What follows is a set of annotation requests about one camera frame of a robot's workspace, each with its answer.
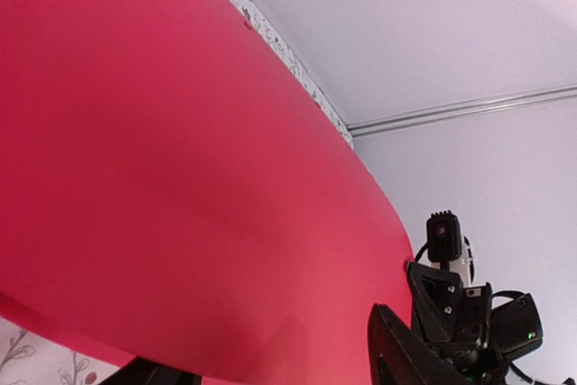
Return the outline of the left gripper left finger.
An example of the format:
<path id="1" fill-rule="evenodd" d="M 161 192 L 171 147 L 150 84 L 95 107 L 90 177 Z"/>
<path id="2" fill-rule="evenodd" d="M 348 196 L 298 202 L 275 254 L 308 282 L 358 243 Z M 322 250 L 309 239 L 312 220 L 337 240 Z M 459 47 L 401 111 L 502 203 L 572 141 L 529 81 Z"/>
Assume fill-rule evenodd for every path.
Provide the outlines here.
<path id="1" fill-rule="evenodd" d="M 136 357 L 100 385 L 201 385 L 202 377 Z"/>

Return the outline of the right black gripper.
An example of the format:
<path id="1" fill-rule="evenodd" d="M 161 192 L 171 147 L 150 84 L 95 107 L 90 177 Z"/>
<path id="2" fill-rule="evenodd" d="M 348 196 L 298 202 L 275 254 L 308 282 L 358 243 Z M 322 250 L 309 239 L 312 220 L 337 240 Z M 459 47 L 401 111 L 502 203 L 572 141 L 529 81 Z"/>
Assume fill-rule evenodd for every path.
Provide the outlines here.
<path id="1" fill-rule="evenodd" d="M 407 277 L 422 335 L 431 343 L 449 343 L 463 295 L 460 275 L 411 261 Z M 491 297 L 506 301 L 490 311 L 487 346 L 452 356 L 454 368 L 469 384 L 510 384 L 509 374 L 523 384 L 538 384 L 516 366 L 516 360 L 543 343 L 536 302 L 531 294 L 518 290 L 502 290 Z"/>

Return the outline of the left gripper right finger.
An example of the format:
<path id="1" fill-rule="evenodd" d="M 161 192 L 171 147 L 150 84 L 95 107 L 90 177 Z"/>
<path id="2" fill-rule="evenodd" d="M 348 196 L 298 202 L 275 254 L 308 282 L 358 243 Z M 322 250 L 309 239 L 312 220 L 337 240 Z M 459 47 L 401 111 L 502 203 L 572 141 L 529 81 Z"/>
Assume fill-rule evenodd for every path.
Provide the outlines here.
<path id="1" fill-rule="evenodd" d="M 385 305 L 371 309 L 368 351 L 375 385 L 474 383 L 433 354 Z"/>

